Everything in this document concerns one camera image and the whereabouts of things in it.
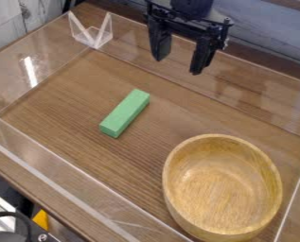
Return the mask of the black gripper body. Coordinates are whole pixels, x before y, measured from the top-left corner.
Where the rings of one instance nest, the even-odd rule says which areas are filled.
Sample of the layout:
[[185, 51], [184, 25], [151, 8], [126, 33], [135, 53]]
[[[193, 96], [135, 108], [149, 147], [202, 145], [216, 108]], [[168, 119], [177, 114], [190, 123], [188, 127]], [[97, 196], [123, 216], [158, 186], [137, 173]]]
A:
[[189, 39], [225, 40], [233, 20], [214, 9], [214, 0], [145, 0], [147, 16], [169, 32]]

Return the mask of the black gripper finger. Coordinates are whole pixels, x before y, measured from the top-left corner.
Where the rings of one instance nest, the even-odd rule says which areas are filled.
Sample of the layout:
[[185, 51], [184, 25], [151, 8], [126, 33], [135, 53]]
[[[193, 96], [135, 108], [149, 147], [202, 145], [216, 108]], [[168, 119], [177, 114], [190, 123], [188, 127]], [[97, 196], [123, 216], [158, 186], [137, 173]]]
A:
[[196, 50], [190, 63], [190, 73], [200, 75], [202, 69], [210, 65], [216, 52], [224, 48], [224, 39], [218, 29], [210, 29], [192, 35], [196, 42]]
[[150, 52], [162, 61], [172, 52], [172, 33], [162, 22], [149, 18]]

